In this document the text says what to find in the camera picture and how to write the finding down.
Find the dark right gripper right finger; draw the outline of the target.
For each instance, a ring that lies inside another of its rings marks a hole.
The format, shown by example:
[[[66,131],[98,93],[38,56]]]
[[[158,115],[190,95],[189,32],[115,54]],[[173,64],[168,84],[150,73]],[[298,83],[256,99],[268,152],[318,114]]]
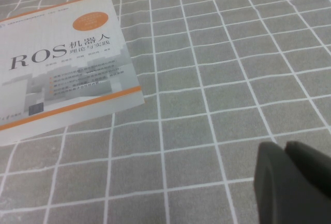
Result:
[[[285,153],[306,180],[330,198],[330,157],[299,141],[288,141]]]

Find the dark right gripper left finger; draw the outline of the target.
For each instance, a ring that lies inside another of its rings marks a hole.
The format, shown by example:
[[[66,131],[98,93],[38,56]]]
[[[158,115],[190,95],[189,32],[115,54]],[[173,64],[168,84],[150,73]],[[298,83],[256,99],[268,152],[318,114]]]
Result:
[[[259,145],[254,192],[260,223],[330,223],[330,198],[273,142]]]

